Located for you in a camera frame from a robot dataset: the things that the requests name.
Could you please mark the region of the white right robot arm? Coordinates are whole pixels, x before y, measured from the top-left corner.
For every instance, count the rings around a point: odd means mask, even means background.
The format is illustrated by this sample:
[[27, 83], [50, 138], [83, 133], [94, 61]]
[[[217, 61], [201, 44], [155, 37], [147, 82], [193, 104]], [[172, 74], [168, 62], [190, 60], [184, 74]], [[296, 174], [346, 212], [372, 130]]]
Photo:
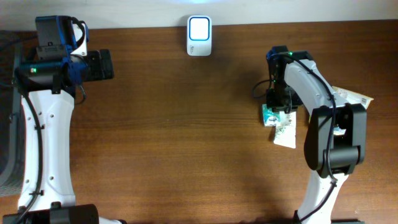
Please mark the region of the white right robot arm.
[[293, 223], [331, 223], [338, 193], [354, 168], [364, 161], [367, 112], [332, 88], [307, 51], [274, 46], [266, 55], [273, 86], [267, 106], [289, 114], [304, 106], [310, 115], [303, 145], [311, 170], [301, 206]]

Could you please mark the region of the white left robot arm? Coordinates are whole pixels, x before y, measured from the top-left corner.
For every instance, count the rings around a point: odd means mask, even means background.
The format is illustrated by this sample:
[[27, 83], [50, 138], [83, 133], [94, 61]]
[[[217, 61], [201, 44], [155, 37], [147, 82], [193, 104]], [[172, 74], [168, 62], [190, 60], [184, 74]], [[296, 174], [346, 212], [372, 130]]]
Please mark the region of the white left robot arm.
[[72, 16], [35, 20], [38, 46], [16, 45], [10, 117], [12, 167], [2, 186], [22, 176], [18, 210], [4, 223], [106, 223], [93, 204], [77, 205], [70, 174], [70, 123], [84, 82], [114, 77], [110, 51], [89, 51], [89, 30]]

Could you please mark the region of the white tube brown cap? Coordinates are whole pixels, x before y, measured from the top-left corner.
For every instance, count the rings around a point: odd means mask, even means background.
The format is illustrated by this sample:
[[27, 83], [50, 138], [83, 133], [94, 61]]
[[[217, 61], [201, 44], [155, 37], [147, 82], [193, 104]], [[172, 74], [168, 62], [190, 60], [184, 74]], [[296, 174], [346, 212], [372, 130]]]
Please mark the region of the white tube brown cap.
[[296, 148], [296, 112], [280, 112], [279, 124], [275, 127], [274, 144]]

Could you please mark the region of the teal tissue pack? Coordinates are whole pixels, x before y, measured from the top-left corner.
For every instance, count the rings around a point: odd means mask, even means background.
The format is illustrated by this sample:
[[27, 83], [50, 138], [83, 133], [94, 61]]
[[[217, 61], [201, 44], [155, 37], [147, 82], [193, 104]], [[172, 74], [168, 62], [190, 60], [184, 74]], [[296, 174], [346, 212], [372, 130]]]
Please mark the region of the teal tissue pack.
[[266, 104], [262, 105], [262, 118], [265, 127], [277, 126], [280, 123], [279, 112], [273, 112]]

